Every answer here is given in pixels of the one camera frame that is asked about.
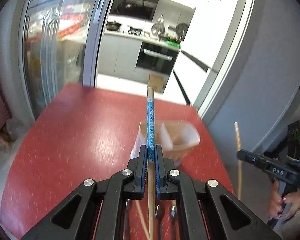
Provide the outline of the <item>person's right hand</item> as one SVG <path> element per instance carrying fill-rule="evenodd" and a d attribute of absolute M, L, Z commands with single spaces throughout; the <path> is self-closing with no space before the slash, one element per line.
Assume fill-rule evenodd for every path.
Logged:
<path fill-rule="evenodd" d="M 300 209 L 300 190 L 289 193 L 283 197 L 279 194 L 278 190 L 279 181 L 276 180 L 273 183 L 268 204 L 268 213 L 270 218 L 284 219 L 294 216 Z M 286 213 L 283 213 L 283 204 L 286 206 L 290 204 L 290 208 Z"/>

